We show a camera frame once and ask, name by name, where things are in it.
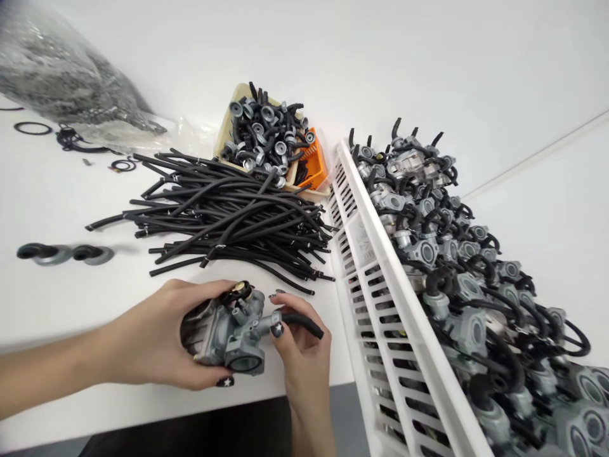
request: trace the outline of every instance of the white tabletop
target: white tabletop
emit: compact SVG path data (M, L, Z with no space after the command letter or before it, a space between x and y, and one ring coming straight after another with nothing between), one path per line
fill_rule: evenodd
M9 105L1 97L0 101L0 107ZM142 166L130 173L114 173L107 167L120 157L63 151L55 135L29 136L15 131L13 125L21 121L57 127L29 111L0 111L0 352L105 324L172 277L192 282L247 279L266 295L277 288L298 294L259 268L226 260L205 269L191 265L150 278L155 256L147 253L148 248L174 238L137 240L133 237L136 227L129 222L97 232L87 232L84 226L132 208L129 200L139 198L153 184L155 174ZM159 122L172 127L169 122ZM83 158L93 165L86 166ZM28 242L109 246L116 255L99 267L76 261L40 267L15 256L17 248ZM331 274L330 261L324 269ZM330 384L352 382L335 284L306 284L316 291L308 300L333 337ZM271 306L267 305L265 314L271 312ZM0 421L0 453L284 395L281 360L268 339L261 347L266 352L265 373L237 375L232 388L189 392L160 385L106 384L24 411Z

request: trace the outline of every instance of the pile of carburetors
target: pile of carburetors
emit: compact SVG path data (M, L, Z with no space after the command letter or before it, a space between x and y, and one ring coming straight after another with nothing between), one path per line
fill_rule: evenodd
M609 369L567 359L590 352L586 336L535 302L520 262L498 259L497 238L449 195L443 133L422 146L418 128L398 135L400 121L384 152L370 136L355 145L351 129L351 156L495 454L609 456Z

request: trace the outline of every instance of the black rubber cap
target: black rubber cap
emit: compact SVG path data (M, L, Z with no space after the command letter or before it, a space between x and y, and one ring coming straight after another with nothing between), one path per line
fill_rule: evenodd
M72 258L74 260L85 260L88 258L99 257L102 254L103 251L100 248L90 246L89 244L83 244L82 246L75 248Z
M21 259L29 259L34 257L52 257L59 252L54 246L47 246L40 243L28 243L24 244L17 250L17 257Z

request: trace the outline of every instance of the star nail art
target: star nail art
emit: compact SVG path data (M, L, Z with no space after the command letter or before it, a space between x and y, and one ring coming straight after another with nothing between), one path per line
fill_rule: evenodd
M278 322L274 326L271 327L271 333L276 338L279 338L280 336L283 335L284 327L283 327L283 325L281 325L281 322Z
M216 387L231 387L235 385L235 378L232 376L227 376L226 378L220 379L217 382Z

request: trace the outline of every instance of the white wall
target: white wall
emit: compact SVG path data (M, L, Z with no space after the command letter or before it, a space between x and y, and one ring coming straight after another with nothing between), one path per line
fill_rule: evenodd
M564 308L609 366L609 116L551 155L468 199L504 260L533 276L538 302Z
M443 129L465 194L609 109L604 0L53 0L169 119L219 124L238 82L328 143Z

